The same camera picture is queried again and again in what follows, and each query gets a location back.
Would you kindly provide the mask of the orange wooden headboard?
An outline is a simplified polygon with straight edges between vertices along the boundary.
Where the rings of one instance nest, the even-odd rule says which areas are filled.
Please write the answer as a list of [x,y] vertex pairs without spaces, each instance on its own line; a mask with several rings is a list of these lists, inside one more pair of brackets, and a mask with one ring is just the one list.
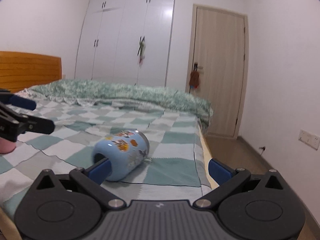
[[12,93],[62,79],[61,58],[55,56],[1,51],[0,64],[1,88]]

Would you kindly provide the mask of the light blue cartoon cup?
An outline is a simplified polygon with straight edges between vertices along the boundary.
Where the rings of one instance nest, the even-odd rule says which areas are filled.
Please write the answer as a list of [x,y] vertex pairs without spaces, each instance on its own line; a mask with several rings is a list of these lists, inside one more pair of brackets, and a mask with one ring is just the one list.
[[93,165],[107,158],[112,165],[112,173],[107,181],[120,181],[147,158],[150,143],[138,130],[120,131],[97,142],[93,148]]

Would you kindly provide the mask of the beige wooden door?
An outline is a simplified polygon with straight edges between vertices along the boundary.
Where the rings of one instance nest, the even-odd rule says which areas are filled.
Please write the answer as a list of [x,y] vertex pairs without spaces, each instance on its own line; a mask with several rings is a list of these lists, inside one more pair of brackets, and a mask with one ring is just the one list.
[[188,71],[197,69],[200,84],[185,90],[211,103],[208,134],[236,138],[239,133],[248,73],[247,15],[195,4]]

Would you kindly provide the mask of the white wardrobe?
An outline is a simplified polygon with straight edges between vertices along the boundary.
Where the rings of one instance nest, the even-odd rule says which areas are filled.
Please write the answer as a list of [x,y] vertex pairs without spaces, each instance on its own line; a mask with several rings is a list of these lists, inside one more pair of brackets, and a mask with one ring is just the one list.
[[[175,0],[90,0],[78,47],[76,79],[164,87]],[[143,64],[138,64],[140,37]]]

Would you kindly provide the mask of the pink steel-rimmed cup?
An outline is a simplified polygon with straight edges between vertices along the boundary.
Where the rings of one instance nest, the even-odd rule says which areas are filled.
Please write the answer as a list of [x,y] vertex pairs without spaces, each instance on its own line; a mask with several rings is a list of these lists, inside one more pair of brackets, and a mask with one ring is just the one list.
[[3,138],[0,139],[0,154],[11,153],[16,148],[16,142],[11,142]]

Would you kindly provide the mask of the hanging ornament on wardrobe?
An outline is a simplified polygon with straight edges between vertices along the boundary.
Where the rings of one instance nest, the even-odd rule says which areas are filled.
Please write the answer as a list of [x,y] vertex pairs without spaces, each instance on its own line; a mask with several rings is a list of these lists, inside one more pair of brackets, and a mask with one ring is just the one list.
[[141,66],[144,60],[144,51],[145,51],[145,37],[141,36],[139,40],[139,48],[138,48],[138,64]]

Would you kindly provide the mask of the wooden bed frame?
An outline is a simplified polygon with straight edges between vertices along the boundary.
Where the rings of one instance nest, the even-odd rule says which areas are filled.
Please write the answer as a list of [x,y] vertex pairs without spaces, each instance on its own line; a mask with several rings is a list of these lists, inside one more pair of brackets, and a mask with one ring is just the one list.
[[209,161],[212,159],[212,155],[211,155],[208,144],[202,134],[202,130],[200,127],[199,127],[199,135],[200,135],[200,141],[201,141],[201,145],[202,145],[202,149],[203,149],[203,158],[204,158],[204,167],[205,167],[205,171],[206,171],[206,177],[210,183],[211,189],[214,190],[217,187],[219,187],[219,185],[209,174]]

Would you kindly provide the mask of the white wall socket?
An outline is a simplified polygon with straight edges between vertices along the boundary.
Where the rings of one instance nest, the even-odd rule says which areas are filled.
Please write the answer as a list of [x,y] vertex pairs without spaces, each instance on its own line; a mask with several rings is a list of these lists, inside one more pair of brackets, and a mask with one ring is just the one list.
[[319,149],[320,138],[317,135],[314,135],[301,129],[299,132],[298,140],[310,146],[314,150]]

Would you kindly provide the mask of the green floral duvet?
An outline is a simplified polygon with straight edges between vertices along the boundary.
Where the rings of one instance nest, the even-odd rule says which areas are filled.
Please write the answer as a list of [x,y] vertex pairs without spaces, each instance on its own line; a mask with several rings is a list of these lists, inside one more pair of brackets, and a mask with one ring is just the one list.
[[120,103],[131,106],[157,106],[197,116],[207,128],[214,111],[211,103],[180,90],[148,87],[95,80],[58,80],[24,90],[32,98],[48,99],[73,105],[93,106],[97,103]]

